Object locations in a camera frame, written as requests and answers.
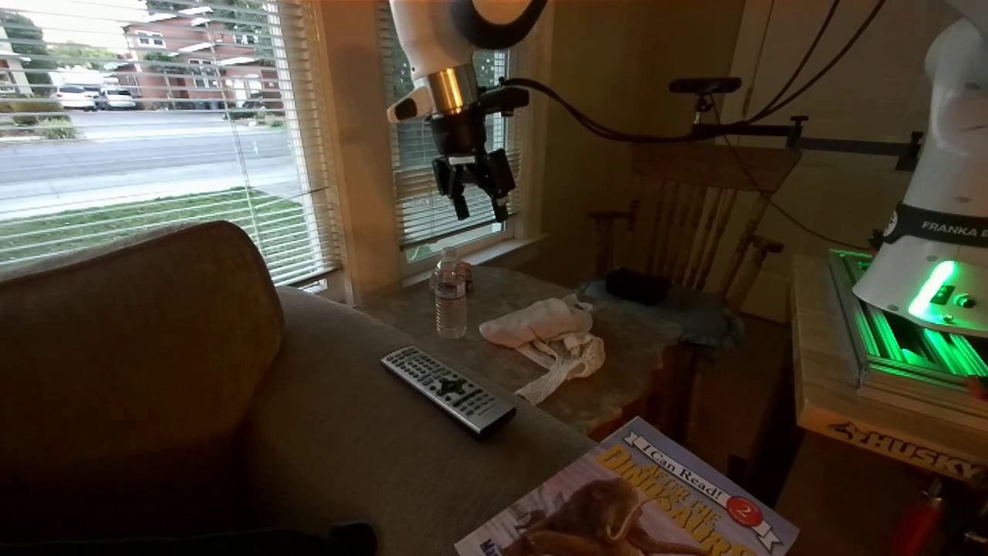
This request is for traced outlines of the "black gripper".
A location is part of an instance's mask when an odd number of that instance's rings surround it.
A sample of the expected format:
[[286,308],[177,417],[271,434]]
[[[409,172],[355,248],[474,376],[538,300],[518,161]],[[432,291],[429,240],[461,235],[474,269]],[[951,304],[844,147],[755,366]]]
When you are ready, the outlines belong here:
[[529,107],[529,92],[518,88],[484,88],[461,115],[432,115],[429,131],[439,150],[432,177],[439,193],[453,204],[461,221],[469,218],[461,170],[474,168],[474,187],[491,198],[495,221],[508,218],[508,193],[515,177],[503,150],[491,151],[484,122],[491,115],[508,119]]

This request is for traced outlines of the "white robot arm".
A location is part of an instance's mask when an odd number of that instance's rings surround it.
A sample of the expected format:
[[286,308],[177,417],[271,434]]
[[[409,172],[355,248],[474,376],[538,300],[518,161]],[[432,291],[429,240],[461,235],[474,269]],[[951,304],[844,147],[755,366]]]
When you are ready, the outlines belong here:
[[[958,23],[927,50],[928,126],[908,193],[852,294],[920,329],[988,333],[988,0],[945,0]],[[426,122],[432,177],[461,221],[463,187],[491,198],[497,221],[515,181],[507,151],[484,142],[484,119],[529,101],[521,79],[479,88],[471,56],[508,50],[546,0],[386,0],[410,91],[386,110],[393,123]]]

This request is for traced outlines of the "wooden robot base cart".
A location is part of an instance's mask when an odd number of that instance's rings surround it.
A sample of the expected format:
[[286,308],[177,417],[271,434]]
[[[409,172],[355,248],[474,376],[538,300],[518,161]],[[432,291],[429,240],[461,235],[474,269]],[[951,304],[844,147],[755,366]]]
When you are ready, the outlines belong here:
[[797,424],[966,485],[988,480],[988,342],[852,298],[854,250],[789,264]]

